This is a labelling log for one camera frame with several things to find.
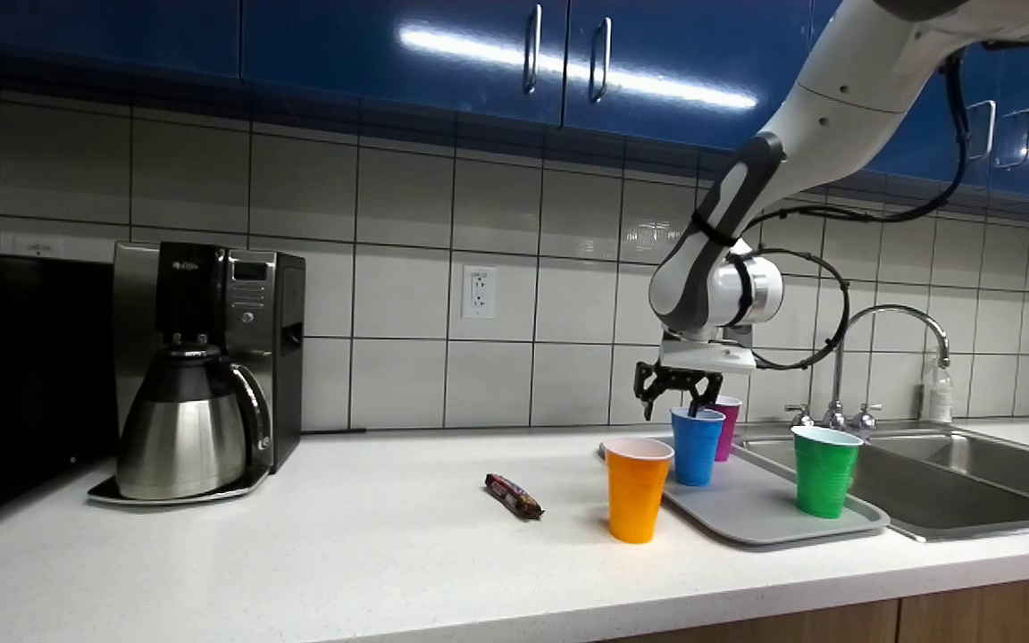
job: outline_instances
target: white tile wall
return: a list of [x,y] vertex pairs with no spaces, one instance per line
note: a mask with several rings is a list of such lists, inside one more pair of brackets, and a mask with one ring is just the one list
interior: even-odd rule
[[[692,192],[635,167],[0,98],[0,254],[111,260],[125,238],[199,238],[307,258],[307,428],[641,424],[632,365],[662,341],[645,279]],[[1029,416],[1029,227],[785,217],[751,238],[824,254],[854,312],[934,312],[955,346],[955,416]],[[494,317],[466,317],[466,266],[494,268]],[[836,328],[841,296],[817,268],[780,266],[785,312],[757,346],[800,360]],[[841,403],[904,423],[934,358],[918,323],[871,316],[846,337]],[[832,358],[731,374],[724,396],[748,400],[748,423],[782,423],[788,403],[822,416],[829,386]]]

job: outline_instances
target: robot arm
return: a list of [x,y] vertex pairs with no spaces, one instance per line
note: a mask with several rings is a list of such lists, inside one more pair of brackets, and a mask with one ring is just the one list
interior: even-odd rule
[[940,61],[987,41],[1029,42],[1029,0],[841,5],[782,109],[707,190],[650,279],[666,343],[635,374],[645,412],[662,388],[712,403],[724,371],[753,369],[751,325],[775,317],[782,277],[735,233],[767,205],[866,167]]

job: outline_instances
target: plastic cup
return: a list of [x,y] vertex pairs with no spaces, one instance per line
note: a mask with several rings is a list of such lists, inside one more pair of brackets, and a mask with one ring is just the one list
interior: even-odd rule
[[670,412],[670,479],[680,487],[707,487],[713,474],[713,454],[724,433],[724,416],[718,412],[695,412],[692,419],[685,412]]
[[861,435],[796,424],[796,508],[817,519],[841,519],[854,481]]
[[606,440],[606,529],[624,544],[650,544],[657,529],[662,493],[667,479],[670,446],[650,440]]
[[728,461],[731,440],[735,440],[735,423],[740,423],[740,400],[718,400],[718,403],[712,403],[712,412],[724,416],[713,461]]

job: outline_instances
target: white countertop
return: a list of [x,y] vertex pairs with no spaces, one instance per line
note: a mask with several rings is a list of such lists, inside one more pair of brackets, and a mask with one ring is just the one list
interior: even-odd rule
[[[1029,423],[974,424],[1029,443]],[[666,511],[603,529],[599,435],[305,440],[252,496],[86,505],[98,468],[0,515],[0,643],[598,639],[1029,579],[1029,529],[731,552]],[[483,474],[526,481],[513,523]]]

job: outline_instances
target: stainless steel sink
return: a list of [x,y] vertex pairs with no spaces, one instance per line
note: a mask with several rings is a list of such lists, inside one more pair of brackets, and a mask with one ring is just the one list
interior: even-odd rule
[[[1029,529],[1029,452],[1019,452],[1019,461],[1027,461],[1019,466],[1003,461],[1003,446],[988,440],[955,440],[940,428],[879,433],[861,446],[851,493],[879,505],[894,529],[922,540]],[[792,474],[788,433],[742,440],[740,454]]]

